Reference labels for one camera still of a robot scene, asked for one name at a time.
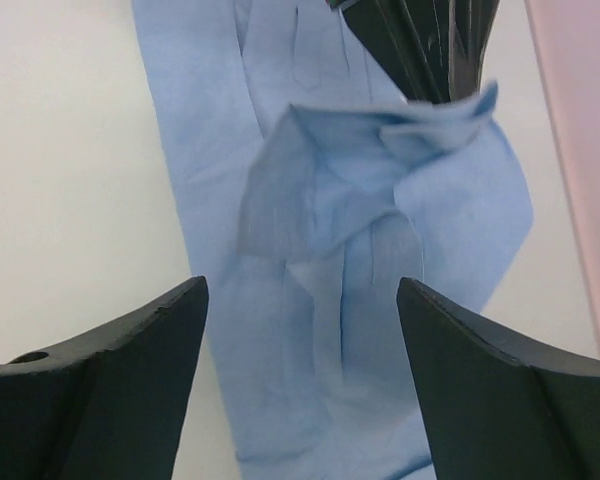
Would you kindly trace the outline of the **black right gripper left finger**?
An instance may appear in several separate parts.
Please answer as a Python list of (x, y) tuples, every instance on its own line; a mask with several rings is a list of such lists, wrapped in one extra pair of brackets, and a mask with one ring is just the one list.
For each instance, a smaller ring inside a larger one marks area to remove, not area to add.
[(0, 364), (0, 479), (170, 478), (208, 301), (194, 277)]

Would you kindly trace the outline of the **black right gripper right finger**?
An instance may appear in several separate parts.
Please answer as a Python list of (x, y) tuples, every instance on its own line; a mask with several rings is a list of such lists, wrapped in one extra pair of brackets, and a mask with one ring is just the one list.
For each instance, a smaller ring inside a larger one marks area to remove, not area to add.
[(438, 478), (600, 480), (600, 360), (414, 279), (397, 305)]

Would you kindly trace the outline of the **light blue long sleeve shirt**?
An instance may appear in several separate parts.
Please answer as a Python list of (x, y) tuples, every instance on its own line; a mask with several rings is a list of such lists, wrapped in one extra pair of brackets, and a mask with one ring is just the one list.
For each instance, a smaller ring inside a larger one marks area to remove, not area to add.
[(137, 1), (246, 479), (431, 479), (396, 303), (482, 309), (532, 221), (496, 84), (406, 102), (318, 1)]

